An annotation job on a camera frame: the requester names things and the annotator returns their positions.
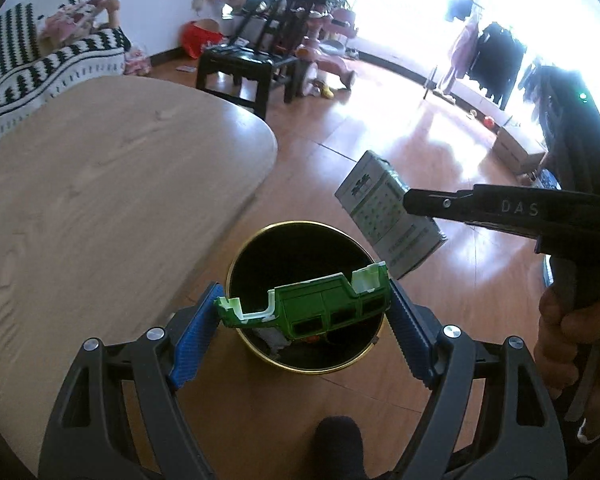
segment small toy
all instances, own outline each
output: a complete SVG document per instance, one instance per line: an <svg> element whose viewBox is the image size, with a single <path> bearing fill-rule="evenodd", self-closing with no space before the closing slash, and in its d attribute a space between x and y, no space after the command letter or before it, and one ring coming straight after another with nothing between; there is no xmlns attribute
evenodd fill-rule
<svg viewBox="0 0 600 480"><path fill-rule="evenodd" d="M325 99L333 99L333 91L324 81L314 81L314 86L320 90L320 95Z"/></svg>
<svg viewBox="0 0 600 480"><path fill-rule="evenodd" d="M137 43L125 52L125 75L149 75L151 73L151 58L146 47Z"/></svg>
<svg viewBox="0 0 600 480"><path fill-rule="evenodd" d="M95 20L104 10L108 20L96 26ZM36 29L40 53L46 56L104 28L120 28L119 0L87 0L61 6L53 16L40 16L38 19Z"/></svg>
<svg viewBox="0 0 600 480"><path fill-rule="evenodd" d="M287 339L305 339L384 312L391 290L386 264L380 262L354 270L351 283L339 272L277 286L268 294L267 309L249 313L239 298L218 298L220 319L230 328L277 327Z"/></svg>

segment sofa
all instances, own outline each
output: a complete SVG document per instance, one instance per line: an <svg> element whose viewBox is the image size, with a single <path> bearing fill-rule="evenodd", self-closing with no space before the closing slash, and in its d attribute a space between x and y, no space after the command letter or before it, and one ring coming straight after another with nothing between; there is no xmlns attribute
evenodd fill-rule
<svg viewBox="0 0 600 480"><path fill-rule="evenodd" d="M125 45L119 28L104 28L44 55L37 23L80 0L30 0L0 14L0 138L49 99L81 81L122 75Z"/></svg>

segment green toy car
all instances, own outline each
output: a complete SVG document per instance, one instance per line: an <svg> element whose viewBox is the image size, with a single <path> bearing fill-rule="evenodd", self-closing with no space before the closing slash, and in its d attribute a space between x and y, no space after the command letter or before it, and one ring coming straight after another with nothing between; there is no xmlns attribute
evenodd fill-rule
<svg viewBox="0 0 600 480"><path fill-rule="evenodd" d="M269 305L244 313L239 298L218 298L216 307L230 328L277 327L287 339L303 339L343 328L384 312L390 286L386 264L355 270L351 283L341 272L269 290Z"/></svg>

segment human hand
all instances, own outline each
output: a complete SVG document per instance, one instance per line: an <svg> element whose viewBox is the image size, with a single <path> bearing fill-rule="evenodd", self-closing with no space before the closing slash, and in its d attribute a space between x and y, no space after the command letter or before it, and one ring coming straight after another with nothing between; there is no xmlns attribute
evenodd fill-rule
<svg viewBox="0 0 600 480"><path fill-rule="evenodd" d="M573 364L577 345L600 342L600 301L563 316L557 296L548 288L539 306L541 317L534 359L549 394L557 399L565 387L578 380L578 369ZM585 419L583 433L592 440L600 435L600 367L587 401Z"/></svg>

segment hanging clothes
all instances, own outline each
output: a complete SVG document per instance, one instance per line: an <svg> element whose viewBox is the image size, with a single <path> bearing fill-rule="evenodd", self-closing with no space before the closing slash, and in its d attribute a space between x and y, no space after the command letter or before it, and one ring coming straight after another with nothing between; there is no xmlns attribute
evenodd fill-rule
<svg viewBox="0 0 600 480"><path fill-rule="evenodd" d="M540 68L542 66L542 59L537 56L529 66L525 68L525 71L520 78L520 83L518 83L518 90L525 90L522 101L534 104L534 109L531 111L532 123L538 122L540 117Z"/></svg>
<svg viewBox="0 0 600 480"><path fill-rule="evenodd" d="M449 51L451 68L438 83L438 89L445 95L451 94L456 79L462 79L471 66L478 45L480 14L480 9L474 6L471 16L464 24L462 31Z"/></svg>
<svg viewBox="0 0 600 480"><path fill-rule="evenodd" d="M487 89L487 98L493 98L504 110L516 84L526 46L515 39L510 30L493 22L478 38L469 78Z"/></svg>
<svg viewBox="0 0 600 480"><path fill-rule="evenodd" d="M464 22L471 15L473 6L473 0L449 0L445 20L452 22L454 18L457 18Z"/></svg>

